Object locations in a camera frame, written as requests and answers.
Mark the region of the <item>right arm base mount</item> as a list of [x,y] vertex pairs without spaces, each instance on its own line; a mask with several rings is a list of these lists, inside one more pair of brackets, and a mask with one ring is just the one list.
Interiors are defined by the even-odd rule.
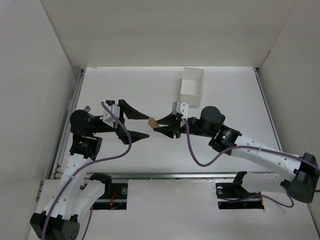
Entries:
[[215,187],[220,210],[265,209],[260,192],[249,193],[242,186],[231,182],[218,182]]

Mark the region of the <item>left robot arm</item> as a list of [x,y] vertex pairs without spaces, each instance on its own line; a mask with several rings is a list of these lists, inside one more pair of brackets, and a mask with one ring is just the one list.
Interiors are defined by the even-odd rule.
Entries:
[[85,183],[89,166],[99,163],[97,156],[103,139],[97,136],[98,133],[115,133],[129,148],[134,142],[149,137],[125,127],[125,119],[149,119],[125,100],[105,100],[101,106],[102,115],[92,115],[87,106],[75,110],[70,116],[72,145],[67,165],[50,201],[42,212],[33,213],[30,219],[30,225],[40,240],[75,240],[80,233],[81,219],[92,210],[98,198],[111,190],[112,178],[104,173],[94,173]]

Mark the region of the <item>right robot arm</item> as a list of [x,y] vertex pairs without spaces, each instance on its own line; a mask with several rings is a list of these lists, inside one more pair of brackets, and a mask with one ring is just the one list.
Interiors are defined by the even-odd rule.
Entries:
[[[320,178],[320,168],[311,153],[294,155],[277,151],[250,139],[240,131],[224,124],[226,117],[215,106],[206,106],[200,117],[188,117],[188,106],[182,103],[172,112],[157,120],[153,130],[171,139],[186,135],[191,157],[200,167],[209,167],[222,155],[244,159],[268,169],[269,173],[240,171],[231,187],[237,197],[248,197],[259,192],[278,192],[292,199],[309,204],[313,201]],[[201,163],[195,156],[191,136],[210,138],[208,145],[218,154],[208,163]]]

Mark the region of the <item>white perforated box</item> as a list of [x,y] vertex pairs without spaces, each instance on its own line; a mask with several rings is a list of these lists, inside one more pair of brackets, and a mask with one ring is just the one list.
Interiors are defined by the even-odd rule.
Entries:
[[182,73],[179,100],[198,108],[203,98],[204,69],[185,67]]

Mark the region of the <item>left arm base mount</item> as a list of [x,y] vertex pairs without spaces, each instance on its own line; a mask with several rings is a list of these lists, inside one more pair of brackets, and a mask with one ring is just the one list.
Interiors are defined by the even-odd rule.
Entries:
[[128,184],[125,182],[112,183],[110,190],[106,191],[93,204],[93,210],[126,210],[128,197]]

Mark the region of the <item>light wood block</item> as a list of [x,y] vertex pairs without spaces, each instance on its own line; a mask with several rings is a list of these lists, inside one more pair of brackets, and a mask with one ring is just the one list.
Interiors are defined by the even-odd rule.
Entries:
[[157,123],[157,121],[153,117],[150,117],[147,123],[152,129],[156,129],[160,127],[160,125]]

